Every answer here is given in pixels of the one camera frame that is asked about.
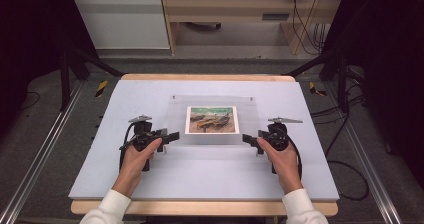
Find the clear plastic panel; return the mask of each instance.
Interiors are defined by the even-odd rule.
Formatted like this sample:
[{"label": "clear plastic panel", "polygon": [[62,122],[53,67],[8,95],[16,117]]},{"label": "clear plastic panel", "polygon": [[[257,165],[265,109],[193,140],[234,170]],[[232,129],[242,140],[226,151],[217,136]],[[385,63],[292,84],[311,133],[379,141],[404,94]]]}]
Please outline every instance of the clear plastic panel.
[{"label": "clear plastic panel", "polygon": [[[189,106],[234,106],[240,133],[238,134],[185,134],[187,107]],[[259,117],[254,97],[241,96],[184,96],[170,97],[166,114],[169,130],[180,132],[180,139],[173,144],[180,145],[237,145],[243,144],[242,134],[257,135]]]}]

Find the black curtain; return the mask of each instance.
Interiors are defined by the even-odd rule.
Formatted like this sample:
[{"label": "black curtain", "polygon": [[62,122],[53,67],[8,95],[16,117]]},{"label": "black curtain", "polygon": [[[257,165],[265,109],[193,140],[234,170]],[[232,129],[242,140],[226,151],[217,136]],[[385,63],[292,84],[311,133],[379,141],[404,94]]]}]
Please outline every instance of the black curtain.
[{"label": "black curtain", "polygon": [[[386,141],[424,187],[424,0],[369,0],[353,20],[366,1],[341,3],[324,52],[342,46],[347,64],[363,67],[365,94]],[[332,64],[324,69],[336,70]]]},{"label": "black curtain", "polygon": [[[31,80],[60,69],[65,50],[98,55],[74,0],[0,0],[0,22],[1,135],[20,110]],[[77,77],[87,78],[84,60],[72,61]]]}]

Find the printed image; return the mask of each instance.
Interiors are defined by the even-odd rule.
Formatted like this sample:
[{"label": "printed image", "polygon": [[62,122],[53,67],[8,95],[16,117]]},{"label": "printed image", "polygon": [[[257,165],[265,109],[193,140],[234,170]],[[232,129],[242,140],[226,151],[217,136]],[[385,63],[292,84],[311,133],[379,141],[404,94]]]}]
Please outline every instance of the printed image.
[{"label": "printed image", "polygon": [[238,134],[236,107],[188,107],[186,134]]}]

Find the game controller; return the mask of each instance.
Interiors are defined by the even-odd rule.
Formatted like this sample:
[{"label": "game controller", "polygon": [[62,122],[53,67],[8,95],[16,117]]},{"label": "game controller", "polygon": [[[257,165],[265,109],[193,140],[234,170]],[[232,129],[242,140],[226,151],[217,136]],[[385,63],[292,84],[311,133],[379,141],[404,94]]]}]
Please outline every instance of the game controller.
[{"label": "game controller", "polygon": [[[139,117],[129,120],[131,124],[128,127],[127,132],[125,134],[124,144],[119,148],[119,150],[121,150],[121,157],[119,160],[119,169],[121,169],[122,167],[122,162],[124,161],[125,152],[130,145],[133,145],[138,152],[141,152],[152,141],[156,140],[157,138],[162,138],[162,142],[159,145],[157,151],[163,152],[164,145],[169,144],[172,141],[176,141],[180,139],[179,132],[174,132],[168,135],[168,130],[166,128],[156,130],[156,131],[151,131],[152,123],[147,122],[147,120],[151,120],[151,119],[152,118],[149,116],[141,115]],[[134,127],[134,136],[129,141],[127,141],[128,133],[132,127]],[[146,172],[149,170],[150,170],[150,163],[149,163],[149,160],[147,160],[146,164],[143,167],[143,171]]]},{"label": "game controller", "polygon": [[[258,137],[262,137],[277,151],[284,151],[288,147],[290,141],[297,154],[299,177],[302,177],[302,161],[300,154],[293,140],[289,137],[289,135],[287,135],[287,127],[282,123],[283,118],[272,118],[268,119],[268,121],[272,121],[274,123],[268,125],[268,132],[259,130]],[[258,154],[264,154],[264,150],[259,145],[257,137],[243,134],[242,140],[243,142],[249,143],[252,147],[256,147],[258,149]],[[271,171],[274,174],[277,173],[274,165],[272,165]]]}]

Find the white table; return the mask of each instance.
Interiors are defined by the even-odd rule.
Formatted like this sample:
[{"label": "white table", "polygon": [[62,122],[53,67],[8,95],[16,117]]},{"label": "white table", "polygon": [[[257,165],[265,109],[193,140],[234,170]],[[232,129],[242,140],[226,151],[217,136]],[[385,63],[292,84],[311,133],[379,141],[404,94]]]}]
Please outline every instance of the white table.
[{"label": "white table", "polygon": [[[113,185],[128,120],[145,114],[153,118],[153,130],[173,126],[169,107],[172,97],[180,95],[253,97],[261,130],[267,130],[267,119],[272,117],[302,120],[286,124],[302,156],[302,183],[318,210],[328,216],[337,213],[339,196],[299,84],[291,77],[256,75],[124,76],[69,195],[74,213],[95,208]],[[242,126],[240,133],[257,134],[245,133]],[[166,154],[155,154],[127,213],[277,216],[285,215],[283,195],[266,156],[257,156],[241,137],[239,143],[201,146],[177,141],[168,145]]]}]

